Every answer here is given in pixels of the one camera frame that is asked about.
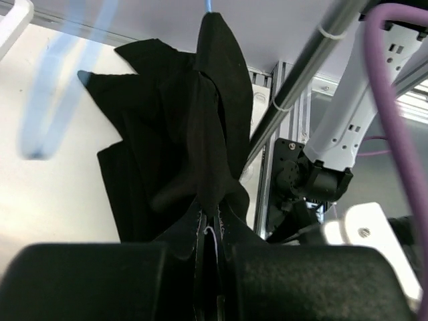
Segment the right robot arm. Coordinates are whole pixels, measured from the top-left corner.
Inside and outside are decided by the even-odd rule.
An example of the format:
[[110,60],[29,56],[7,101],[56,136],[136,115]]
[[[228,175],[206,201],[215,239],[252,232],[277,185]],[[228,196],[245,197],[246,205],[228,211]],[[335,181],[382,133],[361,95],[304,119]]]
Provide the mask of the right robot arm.
[[316,224],[316,209],[339,200],[353,178],[360,144],[377,114],[366,74],[363,31],[371,1],[358,18],[352,51],[329,107],[307,143],[274,144],[266,240],[279,243]]

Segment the light blue wire hanger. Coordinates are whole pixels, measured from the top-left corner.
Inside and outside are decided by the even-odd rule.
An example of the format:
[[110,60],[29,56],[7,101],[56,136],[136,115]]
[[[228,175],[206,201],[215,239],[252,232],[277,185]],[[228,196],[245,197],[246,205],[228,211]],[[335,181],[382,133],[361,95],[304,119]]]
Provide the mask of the light blue wire hanger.
[[19,133],[19,151],[26,160],[46,160],[54,155],[80,101],[80,84],[88,83],[88,76],[82,80],[71,76],[60,101],[52,103],[51,95],[57,88],[64,59],[75,43],[74,34],[85,14],[85,1],[69,2],[61,35],[54,39],[39,63]]

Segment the right aluminium frame post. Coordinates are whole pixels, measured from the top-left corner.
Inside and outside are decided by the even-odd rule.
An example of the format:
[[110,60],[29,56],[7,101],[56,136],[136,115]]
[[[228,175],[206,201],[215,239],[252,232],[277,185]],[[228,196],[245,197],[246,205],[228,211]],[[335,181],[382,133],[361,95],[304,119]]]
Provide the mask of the right aluminium frame post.
[[243,180],[250,197],[247,222],[268,243],[283,243],[300,229],[324,222],[331,204],[301,193],[308,175],[303,154],[310,138],[312,85],[298,96]]

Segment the black shirt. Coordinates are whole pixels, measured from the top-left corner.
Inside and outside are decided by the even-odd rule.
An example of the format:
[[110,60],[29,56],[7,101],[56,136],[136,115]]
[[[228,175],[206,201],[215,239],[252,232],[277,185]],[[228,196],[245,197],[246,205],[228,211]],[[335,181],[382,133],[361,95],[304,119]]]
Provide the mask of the black shirt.
[[195,53],[159,39],[116,48],[132,74],[79,71],[121,136],[98,161],[123,242],[151,241],[193,201],[212,216],[221,201],[245,219],[239,179],[249,154],[253,90],[241,48],[219,13],[202,19]]

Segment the blue hanger holding black shirt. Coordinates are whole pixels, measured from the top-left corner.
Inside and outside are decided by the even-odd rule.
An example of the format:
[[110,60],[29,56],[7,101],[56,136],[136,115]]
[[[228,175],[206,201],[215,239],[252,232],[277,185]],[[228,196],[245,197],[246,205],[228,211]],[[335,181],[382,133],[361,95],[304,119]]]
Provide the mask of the blue hanger holding black shirt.
[[204,0],[204,2],[205,2],[205,12],[212,13],[213,12],[212,0]]

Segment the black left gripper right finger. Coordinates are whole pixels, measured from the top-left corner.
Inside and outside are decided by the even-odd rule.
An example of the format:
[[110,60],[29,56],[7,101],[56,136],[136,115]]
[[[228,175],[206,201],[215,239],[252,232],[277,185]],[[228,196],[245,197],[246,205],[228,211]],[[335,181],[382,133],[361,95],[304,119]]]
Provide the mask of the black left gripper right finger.
[[415,320],[378,250],[269,244],[231,207],[214,218],[221,290],[217,320]]

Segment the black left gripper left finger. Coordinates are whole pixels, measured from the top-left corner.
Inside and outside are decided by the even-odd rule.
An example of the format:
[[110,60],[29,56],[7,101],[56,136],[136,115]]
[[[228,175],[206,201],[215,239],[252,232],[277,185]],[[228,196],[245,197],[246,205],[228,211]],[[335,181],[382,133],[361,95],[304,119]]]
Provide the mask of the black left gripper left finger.
[[202,320],[200,206],[149,243],[39,243],[1,281],[2,320]]

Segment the white clothes rack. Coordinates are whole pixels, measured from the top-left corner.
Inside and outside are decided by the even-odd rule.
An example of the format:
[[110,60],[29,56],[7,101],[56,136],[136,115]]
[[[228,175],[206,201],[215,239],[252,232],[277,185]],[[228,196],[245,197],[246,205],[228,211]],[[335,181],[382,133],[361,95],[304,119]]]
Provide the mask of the white clothes rack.
[[[354,16],[360,13],[367,3],[368,1],[335,1],[328,9],[253,133],[245,167],[253,162],[274,130],[288,115],[293,103],[307,88],[336,44],[346,35]],[[90,34],[90,42],[77,68],[90,67],[96,62],[99,48],[114,19],[117,6],[118,1],[103,1]],[[70,1],[68,13],[78,20],[73,22],[70,18],[66,19],[63,33],[49,45],[34,77],[31,97],[25,107],[19,135],[19,149],[27,159],[47,159],[56,152],[72,119],[74,108],[78,105],[79,87],[77,80],[72,76],[51,122],[49,124],[45,122],[50,103],[49,95],[57,83],[62,61],[73,46],[71,33],[75,33],[81,26],[85,8],[86,1]],[[11,10],[1,20],[1,60],[29,25],[33,15],[34,6],[31,1],[15,1]]]

